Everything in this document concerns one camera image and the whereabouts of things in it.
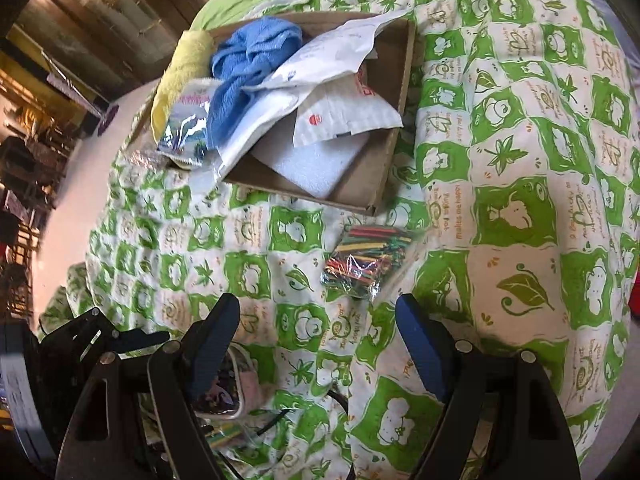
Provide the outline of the colourful picture pouch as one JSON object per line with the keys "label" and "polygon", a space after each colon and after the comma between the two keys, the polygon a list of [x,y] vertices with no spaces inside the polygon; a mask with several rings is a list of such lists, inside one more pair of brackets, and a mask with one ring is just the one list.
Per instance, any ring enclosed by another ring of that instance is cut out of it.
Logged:
{"label": "colourful picture pouch", "polygon": [[156,150],[180,167],[201,167],[207,154],[207,119],[210,101],[221,81],[189,81],[171,107]]}

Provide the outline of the clear bag with white pad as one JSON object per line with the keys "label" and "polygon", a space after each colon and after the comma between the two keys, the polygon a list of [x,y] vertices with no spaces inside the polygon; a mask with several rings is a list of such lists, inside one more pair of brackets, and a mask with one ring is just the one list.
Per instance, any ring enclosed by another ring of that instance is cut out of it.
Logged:
{"label": "clear bag with white pad", "polygon": [[314,91],[314,86],[264,90],[248,108],[230,136],[213,149],[208,172],[217,185],[235,167],[240,159],[279,120],[295,112]]}

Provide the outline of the white red-print mailer bag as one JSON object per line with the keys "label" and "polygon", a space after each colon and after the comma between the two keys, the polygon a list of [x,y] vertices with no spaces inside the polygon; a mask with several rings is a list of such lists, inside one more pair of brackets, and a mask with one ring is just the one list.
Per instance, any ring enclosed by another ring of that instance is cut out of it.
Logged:
{"label": "white red-print mailer bag", "polygon": [[319,84],[297,109],[293,145],[331,141],[378,129],[402,126],[401,114],[368,83],[363,62],[356,74]]}

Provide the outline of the yellow terry towel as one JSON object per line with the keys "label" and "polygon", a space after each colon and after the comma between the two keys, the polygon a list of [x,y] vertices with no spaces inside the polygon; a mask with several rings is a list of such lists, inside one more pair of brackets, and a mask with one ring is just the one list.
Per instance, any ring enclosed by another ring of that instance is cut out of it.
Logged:
{"label": "yellow terry towel", "polygon": [[209,59],[215,51],[212,35],[206,30],[186,30],[158,85],[151,108],[151,129],[156,142],[162,136],[172,107],[192,79],[209,78]]}

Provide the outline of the blue towel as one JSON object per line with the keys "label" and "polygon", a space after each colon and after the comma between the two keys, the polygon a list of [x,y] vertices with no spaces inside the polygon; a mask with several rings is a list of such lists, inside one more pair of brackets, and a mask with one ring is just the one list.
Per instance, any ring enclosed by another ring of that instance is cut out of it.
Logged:
{"label": "blue towel", "polygon": [[220,85],[209,101],[209,150],[222,147],[252,105],[254,94],[244,87],[261,84],[302,45],[302,29],[274,16],[251,21],[224,40],[210,59],[212,75]]}

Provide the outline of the white printed paper bag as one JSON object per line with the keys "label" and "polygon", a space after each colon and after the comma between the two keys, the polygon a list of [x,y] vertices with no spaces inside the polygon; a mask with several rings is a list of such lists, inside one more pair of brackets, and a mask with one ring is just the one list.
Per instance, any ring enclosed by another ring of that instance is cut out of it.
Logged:
{"label": "white printed paper bag", "polygon": [[356,74],[367,60],[382,58],[376,40],[382,32],[405,21],[404,11],[353,18],[343,25],[322,32],[297,50],[260,84],[246,90],[280,90],[317,87],[347,75]]}

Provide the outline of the pink patterned pouch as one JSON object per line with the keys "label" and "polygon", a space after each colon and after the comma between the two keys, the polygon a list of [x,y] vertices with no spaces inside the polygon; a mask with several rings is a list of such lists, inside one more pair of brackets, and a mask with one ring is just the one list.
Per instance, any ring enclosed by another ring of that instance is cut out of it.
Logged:
{"label": "pink patterned pouch", "polygon": [[216,379],[193,403],[194,413],[203,418],[240,419],[262,404],[257,370],[250,354],[236,342],[230,344]]}

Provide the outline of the bag of colourful sticks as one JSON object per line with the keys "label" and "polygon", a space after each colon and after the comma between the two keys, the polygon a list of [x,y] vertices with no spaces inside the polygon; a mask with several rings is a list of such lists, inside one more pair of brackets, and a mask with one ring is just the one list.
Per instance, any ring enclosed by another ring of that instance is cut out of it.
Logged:
{"label": "bag of colourful sticks", "polygon": [[376,224],[346,226],[326,257],[321,283],[355,299],[373,300],[422,234]]}

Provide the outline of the green white patterned quilt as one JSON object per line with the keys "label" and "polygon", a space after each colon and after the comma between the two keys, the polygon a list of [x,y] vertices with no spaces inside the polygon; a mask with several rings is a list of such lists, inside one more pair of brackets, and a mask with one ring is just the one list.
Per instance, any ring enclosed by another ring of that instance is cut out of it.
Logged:
{"label": "green white patterned quilt", "polygon": [[[196,30],[286,12],[404,11],[420,53],[380,226],[422,231],[399,281],[454,336],[536,353],[576,454],[598,435],[629,340],[639,266],[639,103],[593,0],[209,0]],[[222,470],[247,479],[400,479],[442,407],[398,334],[394,295],[321,283],[361,214],[117,155],[83,262],[40,318],[91,308],[181,336],[225,292],[264,404]]]}

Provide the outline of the shallow cardboard box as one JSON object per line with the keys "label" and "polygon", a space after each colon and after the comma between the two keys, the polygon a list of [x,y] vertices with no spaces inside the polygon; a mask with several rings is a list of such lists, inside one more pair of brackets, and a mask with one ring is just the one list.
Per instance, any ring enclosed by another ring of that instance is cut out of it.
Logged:
{"label": "shallow cardboard box", "polygon": [[[353,18],[370,18],[373,15],[374,14],[364,13],[312,12],[281,14],[275,16],[275,18],[282,18],[282,20],[287,20],[298,25],[303,32],[304,46],[315,36],[337,28],[348,20],[352,20]],[[215,43],[214,53],[224,40],[227,40],[232,35],[232,32],[256,20],[239,22],[210,30],[209,33],[212,35]],[[405,21],[400,25],[394,25],[378,36],[376,46],[381,47],[382,58],[378,61],[364,61],[368,66],[369,86],[375,92],[378,92],[383,99],[386,99],[387,102],[392,104],[401,114],[401,118],[407,99],[408,79],[413,54],[413,39],[413,24],[405,18]],[[258,93],[262,91],[264,90],[252,91],[255,100],[258,97]],[[381,201],[399,128],[378,129],[365,132],[370,134],[368,143],[356,157],[344,177],[341,178],[341,181],[338,182],[338,185],[331,192],[330,196],[324,200],[314,198],[314,196],[307,194],[304,190],[262,164],[250,154],[252,148],[240,159],[229,172],[228,176],[221,182],[232,182],[270,193],[294,196],[302,198],[303,200],[313,200],[320,204],[360,212],[360,214],[374,214],[376,207]],[[157,142],[153,138],[154,154],[162,162],[167,162],[176,174],[184,177],[186,182],[188,182],[195,191],[201,191],[215,186],[213,178],[208,172],[213,150],[207,149],[207,154],[201,167],[186,168],[185,166],[180,167],[168,157],[161,155],[156,148]]]}

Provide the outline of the purple fan base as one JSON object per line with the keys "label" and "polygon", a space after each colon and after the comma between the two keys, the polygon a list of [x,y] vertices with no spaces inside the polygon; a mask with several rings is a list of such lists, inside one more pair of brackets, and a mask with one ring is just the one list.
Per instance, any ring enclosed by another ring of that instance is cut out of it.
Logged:
{"label": "purple fan base", "polygon": [[102,136],[102,134],[105,132],[105,130],[108,128],[108,126],[111,125],[111,123],[114,120],[115,116],[117,115],[118,111],[119,111],[119,105],[118,104],[112,104],[107,109],[107,111],[105,112],[103,117],[100,119],[98,128],[96,129],[96,135],[97,136]]}

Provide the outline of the wooden glass-door cabinet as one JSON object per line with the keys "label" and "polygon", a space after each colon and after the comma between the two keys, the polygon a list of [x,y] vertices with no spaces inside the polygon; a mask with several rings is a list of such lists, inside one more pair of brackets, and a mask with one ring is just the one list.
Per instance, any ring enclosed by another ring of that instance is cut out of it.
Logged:
{"label": "wooden glass-door cabinet", "polygon": [[15,25],[104,99],[157,78],[208,0],[29,0]]}

